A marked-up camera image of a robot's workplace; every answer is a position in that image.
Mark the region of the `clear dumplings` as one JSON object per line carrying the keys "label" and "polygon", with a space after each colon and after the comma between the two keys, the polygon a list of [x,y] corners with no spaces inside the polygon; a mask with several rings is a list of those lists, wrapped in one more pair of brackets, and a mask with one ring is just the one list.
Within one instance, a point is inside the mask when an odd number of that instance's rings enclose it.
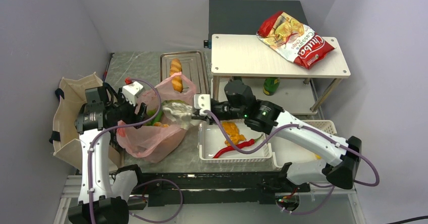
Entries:
{"label": "clear dumplings", "polygon": [[193,107],[183,101],[165,101],[162,109],[166,118],[182,129],[188,130],[200,124],[200,120],[192,118]]}

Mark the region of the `pink plastic grocery bag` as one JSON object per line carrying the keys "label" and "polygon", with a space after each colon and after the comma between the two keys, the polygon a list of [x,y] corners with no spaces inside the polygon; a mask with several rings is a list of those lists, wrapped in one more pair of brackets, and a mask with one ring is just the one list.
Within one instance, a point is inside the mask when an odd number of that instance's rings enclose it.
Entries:
{"label": "pink plastic grocery bag", "polygon": [[[189,87],[180,93],[173,89],[172,80],[179,77]],[[138,103],[145,103],[147,111],[158,109],[167,100],[180,100],[193,106],[196,86],[182,73],[175,73],[155,86],[159,92],[157,97],[154,90],[147,90],[138,97]],[[161,123],[168,124],[169,127],[162,128],[156,126],[142,125],[136,129],[126,127],[117,129],[116,137],[118,144],[124,148],[128,154],[135,158],[143,158],[149,162],[159,162],[170,154],[183,140],[187,130],[172,123],[166,116],[162,116]]]}

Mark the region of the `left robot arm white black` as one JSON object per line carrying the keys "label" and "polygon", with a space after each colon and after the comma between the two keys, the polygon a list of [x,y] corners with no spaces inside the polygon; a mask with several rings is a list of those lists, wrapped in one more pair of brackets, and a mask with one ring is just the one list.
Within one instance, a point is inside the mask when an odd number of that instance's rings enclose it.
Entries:
{"label": "left robot arm white black", "polygon": [[137,113],[143,86],[136,82],[119,91],[108,84],[85,90],[86,103],[75,121],[82,150],[82,184],[77,206],[68,209],[71,223],[128,223],[130,194],[140,193],[145,179],[137,165],[118,168],[110,182],[109,148],[118,122],[142,122],[146,105]]}

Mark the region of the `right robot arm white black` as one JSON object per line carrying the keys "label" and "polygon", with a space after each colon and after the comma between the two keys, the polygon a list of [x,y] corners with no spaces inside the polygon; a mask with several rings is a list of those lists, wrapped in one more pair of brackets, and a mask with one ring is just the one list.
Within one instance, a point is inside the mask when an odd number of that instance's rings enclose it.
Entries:
{"label": "right robot arm white black", "polygon": [[240,80],[225,86],[226,101],[218,102],[208,94],[194,95],[194,119],[219,124],[224,120],[243,119],[251,130],[288,140],[320,157],[319,160],[284,165],[278,177],[279,187],[291,191],[306,182],[326,180],[335,187],[352,189],[361,160],[359,138],[330,135],[301,121],[281,106],[257,99],[251,88]]}

